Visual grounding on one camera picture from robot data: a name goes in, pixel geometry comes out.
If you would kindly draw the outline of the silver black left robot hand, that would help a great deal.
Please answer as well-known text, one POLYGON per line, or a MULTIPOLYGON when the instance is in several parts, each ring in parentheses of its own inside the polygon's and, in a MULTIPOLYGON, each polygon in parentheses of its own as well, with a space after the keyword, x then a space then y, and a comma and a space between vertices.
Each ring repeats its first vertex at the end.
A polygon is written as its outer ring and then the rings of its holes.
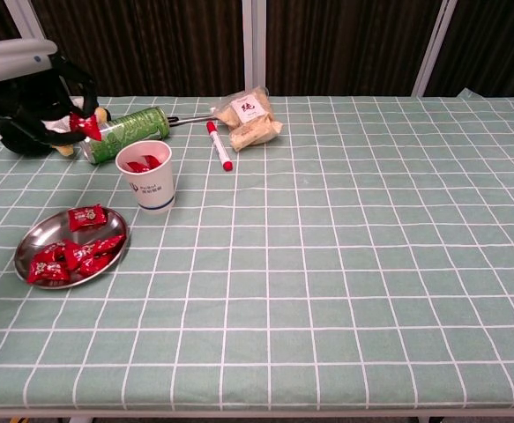
POLYGON ((93 78, 66 59, 53 41, 0 41, 0 138, 12 152, 45 154, 85 139, 80 131, 46 127, 74 114, 89 118, 98 107, 93 78))

